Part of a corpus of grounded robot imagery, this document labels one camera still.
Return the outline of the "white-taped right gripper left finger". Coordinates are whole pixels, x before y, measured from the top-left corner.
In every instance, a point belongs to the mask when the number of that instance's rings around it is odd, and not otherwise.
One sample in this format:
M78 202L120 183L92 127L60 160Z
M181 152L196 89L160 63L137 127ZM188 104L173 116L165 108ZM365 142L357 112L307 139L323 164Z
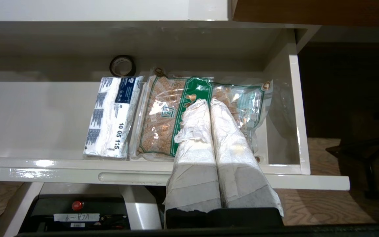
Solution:
M221 208L209 105L199 99L182 115L173 170L166 185L166 210L210 212Z

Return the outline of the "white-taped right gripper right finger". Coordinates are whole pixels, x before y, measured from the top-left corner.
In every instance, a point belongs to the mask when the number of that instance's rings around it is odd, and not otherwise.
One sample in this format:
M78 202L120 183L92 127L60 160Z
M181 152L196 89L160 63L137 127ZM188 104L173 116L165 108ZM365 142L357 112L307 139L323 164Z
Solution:
M210 103L212 138L225 208L276 208L284 216L280 198L259 167L250 146L227 106Z

